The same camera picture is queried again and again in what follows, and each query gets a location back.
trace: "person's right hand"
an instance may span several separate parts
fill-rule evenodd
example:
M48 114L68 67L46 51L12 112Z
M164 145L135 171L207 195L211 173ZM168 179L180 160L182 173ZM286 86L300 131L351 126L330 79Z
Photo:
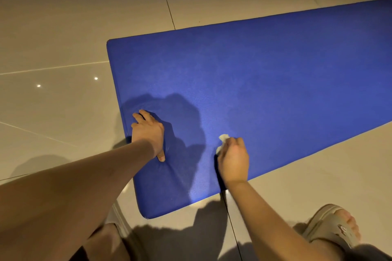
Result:
M232 184L248 181L249 155L241 137L226 140L219 152L218 170L228 189Z

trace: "person's left hand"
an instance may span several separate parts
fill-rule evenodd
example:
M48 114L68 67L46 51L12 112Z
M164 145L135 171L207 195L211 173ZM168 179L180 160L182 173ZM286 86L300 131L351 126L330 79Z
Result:
M162 123L154 119L147 111L141 109L138 113L132 115L137 123L133 123L132 127L132 142L138 140L148 140L154 148L154 153L160 162L164 162L165 153L164 146L164 131L165 128Z

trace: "person's right arm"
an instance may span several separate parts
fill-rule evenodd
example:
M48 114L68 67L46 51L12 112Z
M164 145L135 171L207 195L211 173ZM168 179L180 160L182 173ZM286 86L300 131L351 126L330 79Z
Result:
M219 173L235 200L259 260L327 261L248 183L249 156L242 138L229 138L219 153Z

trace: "tile floor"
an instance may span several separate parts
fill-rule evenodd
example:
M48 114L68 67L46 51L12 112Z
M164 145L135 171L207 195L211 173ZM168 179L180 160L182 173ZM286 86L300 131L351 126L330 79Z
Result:
M358 1L367 0L0 0L0 184L123 140L108 39ZM341 204L365 241L392 254L391 140L389 123L251 184L290 224ZM219 195L146 220L129 186L118 200L152 260L240 260L236 241L254 258L230 194L233 228Z

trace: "foot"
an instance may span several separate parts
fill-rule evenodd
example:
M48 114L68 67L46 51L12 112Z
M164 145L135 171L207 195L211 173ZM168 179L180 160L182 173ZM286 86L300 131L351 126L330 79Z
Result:
M355 218L345 209L339 209L335 212L335 215L341 217L348 226L354 232L356 238L360 242L362 239L362 235L360 233L360 229L357 225ZM316 239L312 242L312 245L316 246L324 255L326 255L331 261L339 261L344 257L344 252L340 248L340 246L331 243L326 240Z

